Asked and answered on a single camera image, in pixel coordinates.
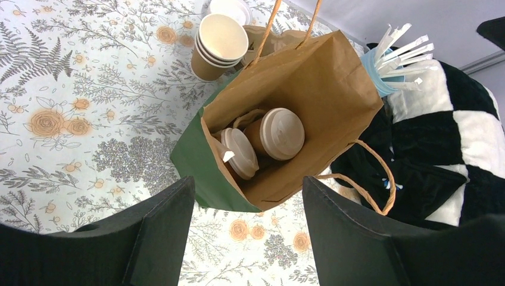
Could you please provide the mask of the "brown paper cup with lid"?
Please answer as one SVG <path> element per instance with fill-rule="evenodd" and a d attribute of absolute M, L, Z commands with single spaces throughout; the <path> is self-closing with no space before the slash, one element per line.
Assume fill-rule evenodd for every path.
<path fill-rule="evenodd" d="M 305 140 L 302 121 L 287 108 L 269 110 L 262 118 L 248 125 L 244 134 L 258 155 L 278 161 L 295 157 Z"/>

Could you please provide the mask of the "white straw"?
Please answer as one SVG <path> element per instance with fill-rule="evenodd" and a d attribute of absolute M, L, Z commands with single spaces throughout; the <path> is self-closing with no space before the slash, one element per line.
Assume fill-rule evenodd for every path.
<path fill-rule="evenodd" d="M 219 158 L 224 163 L 228 162 L 231 158 L 233 158 L 235 156 L 235 153 L 230 148 L 228 148 L 227 146 L 222 144 L 218 139 L 213 138 L 213 142 L 217 148 Z"/>

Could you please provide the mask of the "stack of white cup lids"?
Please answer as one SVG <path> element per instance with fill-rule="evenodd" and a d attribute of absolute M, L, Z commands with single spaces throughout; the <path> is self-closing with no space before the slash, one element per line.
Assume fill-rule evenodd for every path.
<path fill-rule="evenodd" d="M 212 0 L 208 5 L 207 13 L 226 15 L 242 26 L 250 25 L 253 20 L 250 7 L 242 0 Z"/>

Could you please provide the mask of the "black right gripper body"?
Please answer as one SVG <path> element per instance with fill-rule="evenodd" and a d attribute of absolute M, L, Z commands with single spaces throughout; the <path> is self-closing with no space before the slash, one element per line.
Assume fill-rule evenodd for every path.
<path fill-rule="evenodd" d="M 505 50 L 505 17 L 499 17 L 481 23 L 476 32 L 500 49 Z"/>

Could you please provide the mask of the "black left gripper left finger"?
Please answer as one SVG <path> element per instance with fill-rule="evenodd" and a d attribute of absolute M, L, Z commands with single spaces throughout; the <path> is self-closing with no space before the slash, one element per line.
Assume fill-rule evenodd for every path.
<path fill-rule="evenodd" d="M 74 232 L 1 226 L 2 285 L 177 285 L 195 202 L 186 176 Z"/>

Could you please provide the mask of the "green brown paper bag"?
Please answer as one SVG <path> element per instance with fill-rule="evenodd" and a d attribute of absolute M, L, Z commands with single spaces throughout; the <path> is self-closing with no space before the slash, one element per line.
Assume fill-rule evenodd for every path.
<path fill-rule="evenodd" d="M 340 31 L 305 35 L 248 66 L 199 110 L 171 153 L 181 176 L 193 176 L 202 207 L 262 212 L 296 194 L 305 176 L 319 176 L 358 144 L 383 103 L 347 38 Z M 237 183 L 219 158 L 213 134 L 258 108 L 286 107 L 298 115 L 306 140 L 285 163 L 272 163 Z"/>

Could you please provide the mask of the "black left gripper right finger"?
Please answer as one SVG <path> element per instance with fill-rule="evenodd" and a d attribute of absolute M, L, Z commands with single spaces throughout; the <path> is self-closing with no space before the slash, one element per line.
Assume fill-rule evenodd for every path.
<path fill-rule="evenodd" d="M 503 285 L 504 216 L 434 231 L 375 213 L 314 177 L 303 203 L 320 285 Z"/>

